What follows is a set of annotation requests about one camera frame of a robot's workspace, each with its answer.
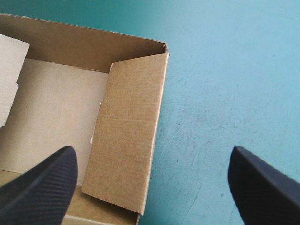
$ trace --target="black object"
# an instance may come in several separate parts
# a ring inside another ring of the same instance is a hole
[[[60,225],[76,183],[76,153],[66,146],[0,187],[0,225]]]
[[[300,225],[300,184],[247,149],[234,147],[228,181],[246,225]]]

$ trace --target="cardboard box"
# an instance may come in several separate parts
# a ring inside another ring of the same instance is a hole
[[[63,224],[136,225],[148,193],[166,44],[7,14],[0,14],[0,34],[30,44],[0,130],[0,185],[72,145],[78,186]]]

